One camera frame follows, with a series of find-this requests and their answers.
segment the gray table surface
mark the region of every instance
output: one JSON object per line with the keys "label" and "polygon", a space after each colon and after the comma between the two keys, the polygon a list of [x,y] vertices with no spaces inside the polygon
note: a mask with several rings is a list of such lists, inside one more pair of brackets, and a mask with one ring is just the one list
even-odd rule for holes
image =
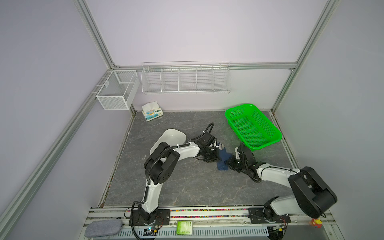
{"label": "gray table surface", "polygon": [[[263,113],[270,119],[268,112]],[[142,200],[146,184],[144,162],[165,130],[174,128],[193,138],[211,122],[215,123],[211,134],[225,144],[227,152],[234,154],[240,140],[224,112],[164,112],[163,116],[146,122],[138,111],[104,206],[129,206]],[[253,153],[257,161],[291,167],[281,142]],[[217,170],[216,163],[187,158],[177,163],[164,183],[159,205],[263,205],[272,197],[291,194],[290,188],[274,182],[255,183],[245,174]]]}

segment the robotic arm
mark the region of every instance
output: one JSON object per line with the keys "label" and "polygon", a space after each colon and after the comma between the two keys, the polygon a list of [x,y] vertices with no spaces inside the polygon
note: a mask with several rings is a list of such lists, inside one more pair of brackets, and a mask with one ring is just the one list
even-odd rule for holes
{"label": "robotic arm", "polygon": [[[200,136],[188,140],[187,143],[184,133],[168,129],[155,143],[144,164],[147,179],[144,197],[141,202],[135,202],[139,204],[137,223],[155,223],[162,185],[170,177],[179,160],[187,157],[195,157],[205,162],[221,160],[217,139],[210,134],[213,125],[211,123]],[[227,161],[232,170],[247,174],[254,182],[266,180],[285,185],[294,193],[287,197],[272,198],[264,205],[264,210],[258,217],[268,222],[274,222],[286,214],[305,213],[312,218],[318,218],[337,202],[334,192],[312,168],[288,169],[257,162],[243,142],[235,150],[236,156]]]}

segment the green box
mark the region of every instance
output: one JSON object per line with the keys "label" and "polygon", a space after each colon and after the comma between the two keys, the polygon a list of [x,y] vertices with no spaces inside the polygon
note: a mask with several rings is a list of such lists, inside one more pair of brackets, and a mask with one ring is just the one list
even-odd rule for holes
{"label": "green box", "polygon": [[281,132],[253,104],[247,103],[225,111],[229,126],[251,151],[281,140]]}
{"label": "green box", "polygon": [[178,221],[176,234],[192,235],[192,221]]}

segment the gray fabric pouch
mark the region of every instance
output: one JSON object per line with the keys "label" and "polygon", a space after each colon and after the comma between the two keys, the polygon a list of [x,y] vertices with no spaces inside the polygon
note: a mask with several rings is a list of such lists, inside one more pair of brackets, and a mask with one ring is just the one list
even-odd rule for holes
{"label": "gray fabric pouch", "polygon": [[91,222],[85,229],[85,237],[102,237],[115,235],[120,232],[122,221],[119,219]]}

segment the white wire basket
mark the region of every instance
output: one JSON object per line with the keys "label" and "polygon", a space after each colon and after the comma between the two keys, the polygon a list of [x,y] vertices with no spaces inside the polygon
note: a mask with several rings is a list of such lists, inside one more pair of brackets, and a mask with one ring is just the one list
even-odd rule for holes
{"label": "white wire basket", "polygon": [[139,85],[136,70],[113,70],[96,97],[106,110],[129,110]]}
{"label": "white wire basket", "polygon": [[229,93],[229,62],[143,63],[142,91],[161,93]]}

